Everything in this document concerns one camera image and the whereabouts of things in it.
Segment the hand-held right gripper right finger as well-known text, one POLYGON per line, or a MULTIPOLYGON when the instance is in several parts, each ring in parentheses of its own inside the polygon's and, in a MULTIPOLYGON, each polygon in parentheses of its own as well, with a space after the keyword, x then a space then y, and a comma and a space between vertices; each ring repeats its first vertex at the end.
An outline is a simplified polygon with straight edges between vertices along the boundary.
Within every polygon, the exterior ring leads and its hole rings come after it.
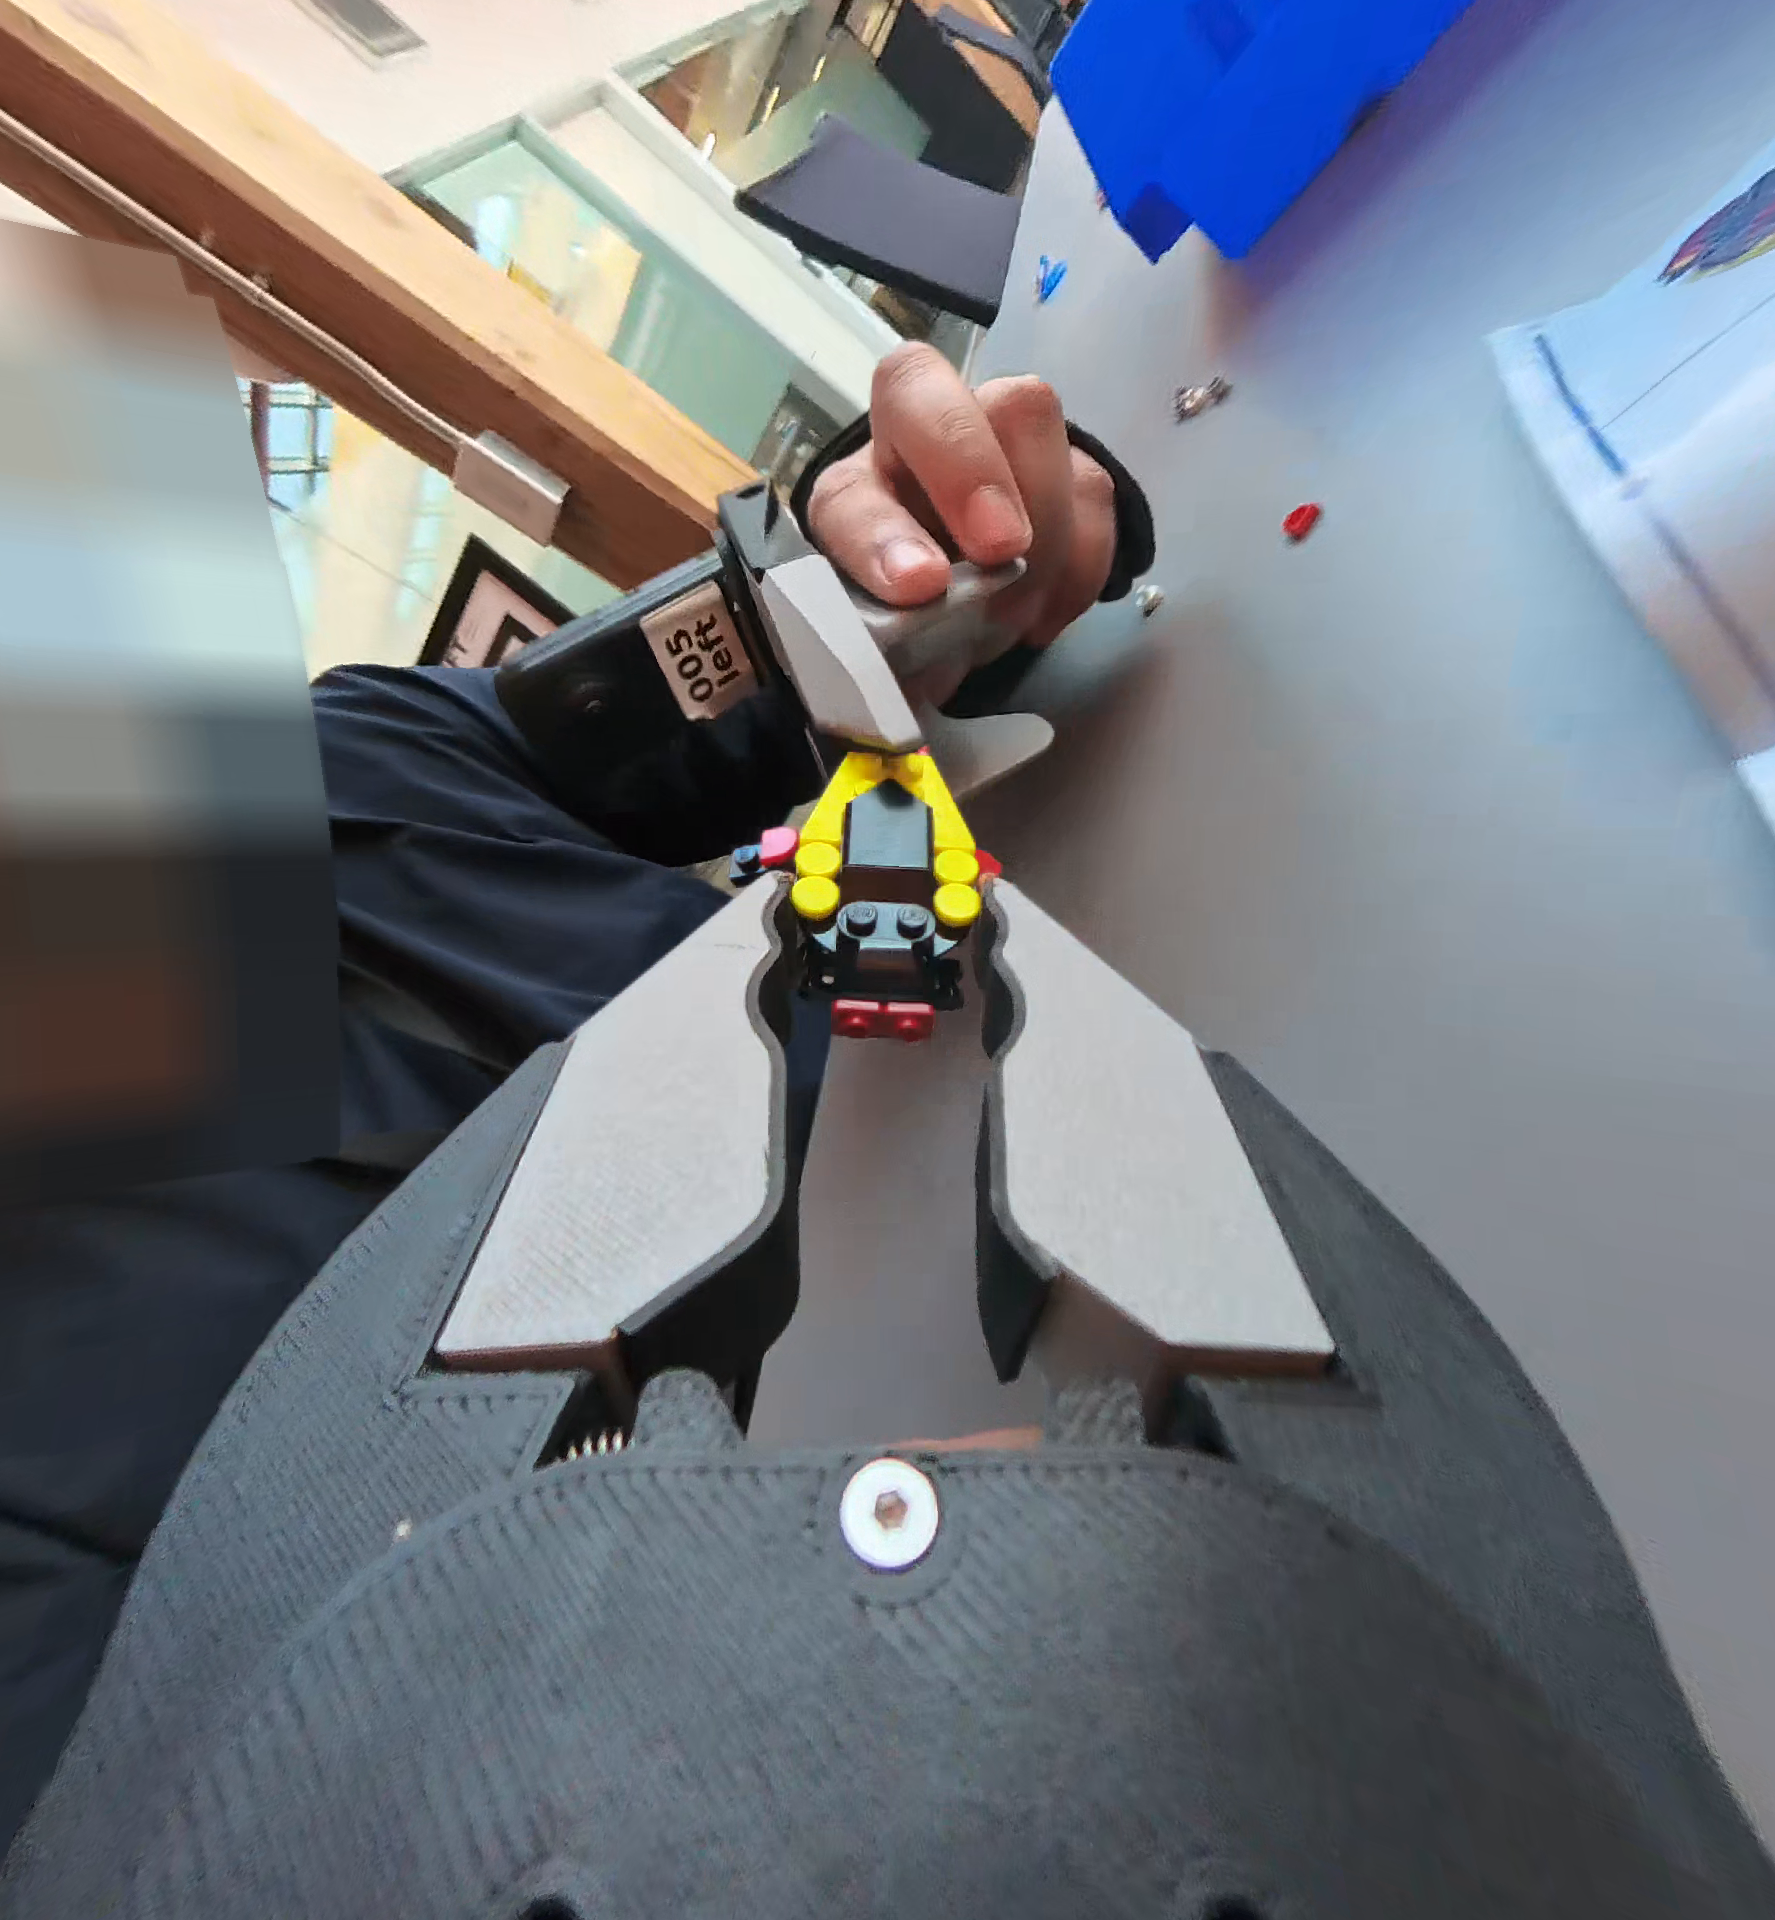
POLYGON ((1319 1380, 1335 1340, 1191 1032, 1007 877, 975 965, 995 1378, 1121 1381, 1153 1435, 1185 1380, 1319 1380))

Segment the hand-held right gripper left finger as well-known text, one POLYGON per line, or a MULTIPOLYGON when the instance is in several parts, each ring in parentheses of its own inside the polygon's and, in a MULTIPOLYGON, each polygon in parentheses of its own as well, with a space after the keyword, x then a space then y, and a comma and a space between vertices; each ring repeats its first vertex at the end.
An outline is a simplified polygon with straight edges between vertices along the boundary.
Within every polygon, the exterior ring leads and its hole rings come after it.
POLYGON ((751 1420, 801 1296, 787 892, 743 887, 565 1044, 435 1337, 443 1374, 583 1374, 629 1422, 685 1369, 751 1420))

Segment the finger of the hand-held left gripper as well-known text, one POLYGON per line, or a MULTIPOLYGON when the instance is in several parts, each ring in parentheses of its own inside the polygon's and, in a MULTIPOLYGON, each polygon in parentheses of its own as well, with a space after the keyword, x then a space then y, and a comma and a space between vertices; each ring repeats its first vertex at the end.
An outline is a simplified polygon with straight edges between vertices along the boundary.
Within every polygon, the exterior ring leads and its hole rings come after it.
POLYGON ((815 731, 883 755, 921 748, 923 731, 889 661, 821 553, 769 566, 757 596, 815 731))
POLYGON ((931 715, 931 758, 957 801, 1029 766, 1053 745, 1037 713, 931 715))

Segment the yellow black lego model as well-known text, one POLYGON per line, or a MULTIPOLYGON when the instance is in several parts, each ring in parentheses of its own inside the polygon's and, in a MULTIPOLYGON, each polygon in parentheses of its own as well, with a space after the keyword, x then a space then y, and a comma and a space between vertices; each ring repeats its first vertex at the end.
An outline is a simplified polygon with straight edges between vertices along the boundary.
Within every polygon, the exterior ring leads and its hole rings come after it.
POLYGON ((923 1044, 963 1004, 963 950, 995 870, 927 748, 849 752, 803 824, 727 857, 733 887, 785 881, 799 995, 837 1039, 881 1044, 923 1044))

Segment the person's left forearm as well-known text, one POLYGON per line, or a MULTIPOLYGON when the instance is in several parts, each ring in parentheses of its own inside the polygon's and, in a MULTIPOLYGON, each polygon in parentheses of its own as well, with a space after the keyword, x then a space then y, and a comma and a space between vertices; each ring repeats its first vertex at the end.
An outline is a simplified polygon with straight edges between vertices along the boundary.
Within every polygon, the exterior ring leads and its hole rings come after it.
POLYGON ((349 965, 627 981, 725 903, 569 815, 477 671, 343 665, 311 703, 349 965))

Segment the lego instruction booklet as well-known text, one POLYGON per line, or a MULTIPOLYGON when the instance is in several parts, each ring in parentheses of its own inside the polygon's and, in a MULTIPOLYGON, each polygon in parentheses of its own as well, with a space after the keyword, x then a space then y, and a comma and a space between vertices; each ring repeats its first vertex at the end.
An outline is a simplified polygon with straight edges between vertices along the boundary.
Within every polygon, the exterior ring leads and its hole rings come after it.
POLYGON ((1524 443, 1775 833, 1775 137, 1650 259, 1488 349, 1524 443))

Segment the person's left hand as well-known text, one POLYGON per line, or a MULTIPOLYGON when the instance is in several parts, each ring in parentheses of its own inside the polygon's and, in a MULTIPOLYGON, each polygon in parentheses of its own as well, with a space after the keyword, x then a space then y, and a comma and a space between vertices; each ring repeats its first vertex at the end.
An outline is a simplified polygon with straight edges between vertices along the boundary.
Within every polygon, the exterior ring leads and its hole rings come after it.
POLYGON ((873 374, 869 436, 795 490, 805 538, 887 607, 937 601, 953 563, 1023 563, 997 618, 1049 648, 1093 607, 1119 547, 1117 486, 1069 439, 1041 377, 967 381, 933 348, 903 343, 873 374))

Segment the dark chair back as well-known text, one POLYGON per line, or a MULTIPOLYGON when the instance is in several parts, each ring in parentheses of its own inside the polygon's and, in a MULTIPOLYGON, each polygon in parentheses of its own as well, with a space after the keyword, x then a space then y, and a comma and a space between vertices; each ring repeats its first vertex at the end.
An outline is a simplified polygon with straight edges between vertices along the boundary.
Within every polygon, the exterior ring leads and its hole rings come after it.
POLYGON ((803 149, 739 186, 735 208, 803 256, 981 328, 995 323, 1021 200, 951 176, 823 114, 803 149))

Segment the wooden beam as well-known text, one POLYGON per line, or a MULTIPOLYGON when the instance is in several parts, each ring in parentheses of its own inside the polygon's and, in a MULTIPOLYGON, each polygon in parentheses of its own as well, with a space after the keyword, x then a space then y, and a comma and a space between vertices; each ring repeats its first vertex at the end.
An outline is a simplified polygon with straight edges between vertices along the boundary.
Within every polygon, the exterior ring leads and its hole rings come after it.
MULTIPOLYGON (((753 479, 643 379, 151 4, 0 1, 0 108, 241 274, 265 275, 277 300, 461 431, 493 431, 563 477, 555 547, 613 585, 697 553, 717 500, 753 479)), ((167 249, 1 137, 0 181, 83 233, 167 249)), ((443 442, 179 264, 275 371, 451 476, 443 442)))

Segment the thin metal rod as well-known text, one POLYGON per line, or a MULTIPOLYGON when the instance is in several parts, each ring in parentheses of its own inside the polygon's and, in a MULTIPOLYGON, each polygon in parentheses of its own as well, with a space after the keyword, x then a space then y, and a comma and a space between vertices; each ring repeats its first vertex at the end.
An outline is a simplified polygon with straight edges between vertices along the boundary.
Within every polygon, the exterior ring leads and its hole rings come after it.
POLYGON ((195 267, 207 279, 227 288, 229 294, 245 301, 263 319, 275 323, 275 330, 283 332, 283 336, 301 341, 317 355, 335 364, 339 371, 349 376, 357 385, 369 389, 369 393, 377 400, 393 403, 399 413, 415 421, 425 433, 443 442, 453 453, 459 455, 479 448, 473 436, 461 431, 453 421, 443 419, 437 411, 421 403, 399 383, 391 381, 357 352, 349 349, 343 341, 301 315, 283 300, 277 300, 265 275, 249 275, 239 271, 233 264, 219 256, 209 242, 187 236, 157 215, 151 208, 135 202, 121 188, 113 186, 89 165, 75 159, 43 133, 33 132, 23 122, 13 118, 5 108, 0 108, 0 137, 17 148, 29 159, 37 162, 49 173, 57 176, 59 180, 67 180, 75 190, 97 202, 107 213, 119 218, 129 228, 137 228, 149 240, 177 254, 187 265, 195 267))

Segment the person's dark clothed torso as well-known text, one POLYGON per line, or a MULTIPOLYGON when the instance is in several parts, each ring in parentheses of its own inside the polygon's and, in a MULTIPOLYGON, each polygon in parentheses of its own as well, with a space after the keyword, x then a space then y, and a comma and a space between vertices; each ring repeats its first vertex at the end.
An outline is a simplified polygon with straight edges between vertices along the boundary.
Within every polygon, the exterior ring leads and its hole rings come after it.
POLYGON ((0 1859, 197 1439, 399 1179, 315 1159, 0 1212, 0 1859))

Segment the blue plastic bin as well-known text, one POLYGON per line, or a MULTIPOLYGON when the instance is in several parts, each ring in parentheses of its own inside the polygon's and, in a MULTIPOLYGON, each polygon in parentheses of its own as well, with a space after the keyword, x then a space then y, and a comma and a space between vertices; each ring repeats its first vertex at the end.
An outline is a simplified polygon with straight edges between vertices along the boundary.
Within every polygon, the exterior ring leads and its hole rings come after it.
POLYGON ((1462 1, 1091 1, 1049 66, 1117 228, 1245 257, 1462 1))

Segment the black picture frame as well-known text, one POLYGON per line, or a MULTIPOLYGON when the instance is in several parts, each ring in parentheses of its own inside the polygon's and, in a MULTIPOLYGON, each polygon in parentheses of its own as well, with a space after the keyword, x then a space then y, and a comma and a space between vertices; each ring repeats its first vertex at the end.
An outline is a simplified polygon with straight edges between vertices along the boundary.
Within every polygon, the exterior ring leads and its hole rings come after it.
POLYGON ((419 648, 419 665, 497 668, 575 614, 529 573, 467 534, 419 648))

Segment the metal bracket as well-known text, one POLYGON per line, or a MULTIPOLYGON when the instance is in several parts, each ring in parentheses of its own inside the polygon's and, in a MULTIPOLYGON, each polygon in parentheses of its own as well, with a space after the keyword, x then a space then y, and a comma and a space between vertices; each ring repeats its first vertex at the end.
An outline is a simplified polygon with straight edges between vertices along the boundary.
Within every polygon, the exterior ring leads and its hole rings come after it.
POLYGON ((541 547, 559 542, 567 481, 505 438, 481 431, 457 443, 451 479, 461 496, 523 538, 541 547))

